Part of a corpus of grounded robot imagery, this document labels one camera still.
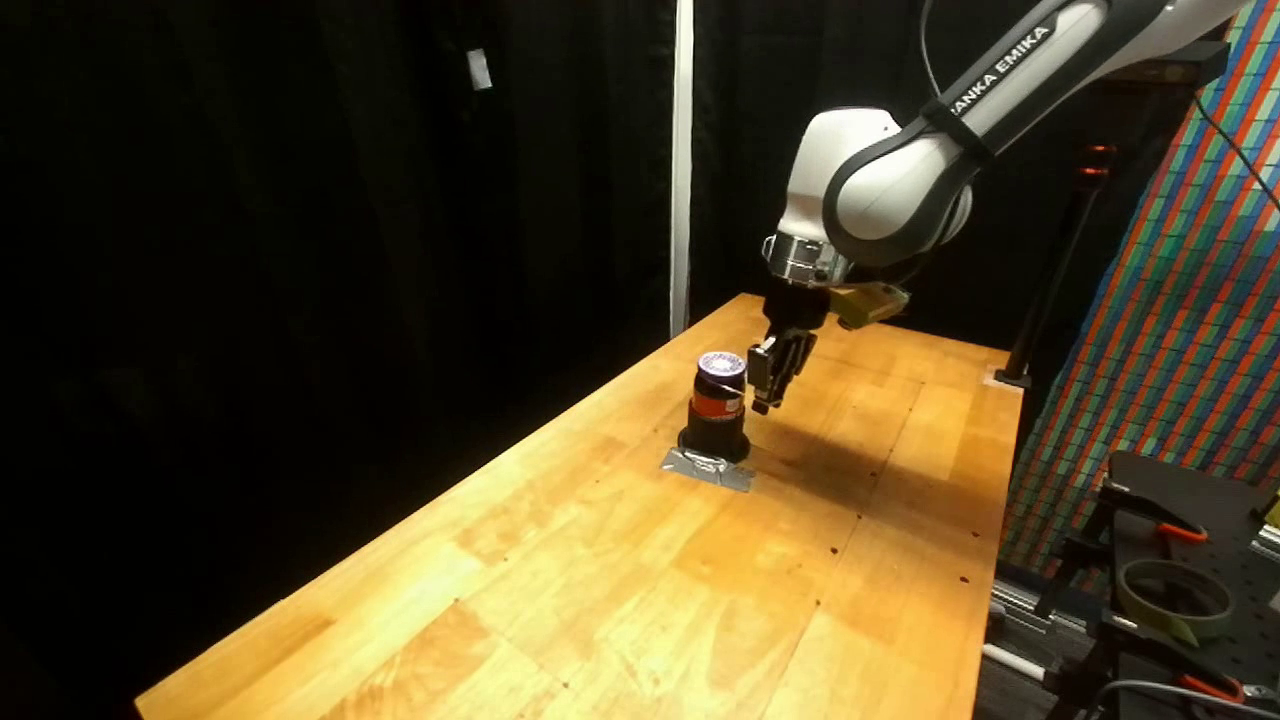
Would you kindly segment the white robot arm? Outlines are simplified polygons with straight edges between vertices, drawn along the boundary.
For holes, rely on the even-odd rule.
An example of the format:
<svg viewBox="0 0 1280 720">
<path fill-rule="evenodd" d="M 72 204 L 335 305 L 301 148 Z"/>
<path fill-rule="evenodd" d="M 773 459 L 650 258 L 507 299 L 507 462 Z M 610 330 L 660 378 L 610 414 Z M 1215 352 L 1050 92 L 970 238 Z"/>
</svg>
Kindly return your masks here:
<svg viewBox="0 0 1280 720">
<path fill-rule="evenodd" d="M 807 365 L 835 288 L 906 299 L 880 269 L 950 242 L 972 178 L 1100 77 L 1170 57 L 1244 0 L 1037 0 L 914 121 L 889 107 L 817 111 L 797 145 L 785 208 L 760 238 L 777 284 L 750 349 L 751 408 L 767 414 Z"/>
</svg>

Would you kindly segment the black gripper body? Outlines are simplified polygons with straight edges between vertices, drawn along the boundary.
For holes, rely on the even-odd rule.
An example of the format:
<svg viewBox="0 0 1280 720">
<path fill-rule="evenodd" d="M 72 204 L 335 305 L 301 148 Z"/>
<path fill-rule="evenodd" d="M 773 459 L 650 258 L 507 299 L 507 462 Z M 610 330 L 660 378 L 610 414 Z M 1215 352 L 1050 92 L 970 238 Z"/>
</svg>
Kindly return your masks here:
<svg viewBox="0 0 1280 720">
<path fill-rule="evenodd" d="M 766 344 L 785 349 L 813 338 L 851 264 L 830 238 L 807 236 L 767 236 L 760 254 L 773 277 L 766 291 Z"/>
</svg>

